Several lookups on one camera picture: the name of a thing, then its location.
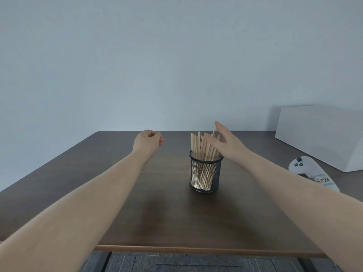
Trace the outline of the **person's left hand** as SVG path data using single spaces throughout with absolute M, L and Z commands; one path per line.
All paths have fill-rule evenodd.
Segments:
M 144 130 L 136 136 L 132 152 L 140 153 L 145 157 L 146 156 L 151 157 L 156 152 L 156 150 L 158 150 L 159 147 L 153 147 L 148 143 L 147 141 L 148 130 L 150 129 Z

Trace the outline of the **person's right hand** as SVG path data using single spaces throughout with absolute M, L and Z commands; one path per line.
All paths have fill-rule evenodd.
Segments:
M 244 144 L 224 125 L 215 121 L 216 130 L 219 134 L 223 135 L 226 143 L 222 146 L 213 146 L 218 150 L 225 158 L 244 166 L 247 164 L 247 160 L 253 156 L 251 152 Z

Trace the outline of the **person's left forearm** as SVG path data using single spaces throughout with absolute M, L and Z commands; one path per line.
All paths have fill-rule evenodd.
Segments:
M 0 244 L 0 272 L 78 272 L 153 154 L 133 151 Z

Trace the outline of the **person's right forearm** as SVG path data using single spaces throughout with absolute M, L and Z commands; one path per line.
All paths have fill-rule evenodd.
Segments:
M 363 270 L 363 202 L 298 176 L 251 151 L 236 163 L 345 272 Z

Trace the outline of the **bundle of wooden sticks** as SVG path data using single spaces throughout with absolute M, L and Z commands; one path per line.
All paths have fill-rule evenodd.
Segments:
M 201 132 L 197 135 L 190 134 L 191 150 L 193 157 L 202 161 L 213 161 L 218 159 L 219 151 L 211 146 L 205 139 Z

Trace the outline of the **black mesh pen cup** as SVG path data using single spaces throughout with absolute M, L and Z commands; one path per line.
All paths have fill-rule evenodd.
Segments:
M 216 192 L 219 188 L 221 162 L 224 157 L 219 153 L 217 160 L 202 161 L 193 157 L 191 149 L 189 157 L 191 188 L 204 194 Z

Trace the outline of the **white handheld controller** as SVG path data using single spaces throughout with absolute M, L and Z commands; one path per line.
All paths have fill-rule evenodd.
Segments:
M 332 178 L 311 157 L 301 156 L 294 159 L 289 164 L 288 170 L 297 175 L 306 175 L 307 178 L 314 180 L 316 183 L 340 192 Z

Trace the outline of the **white box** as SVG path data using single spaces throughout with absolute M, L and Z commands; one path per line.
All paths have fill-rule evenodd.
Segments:
M 284 107 L 275 138 L 342 172 L 363 170 L 363 111 L 328 105 Z

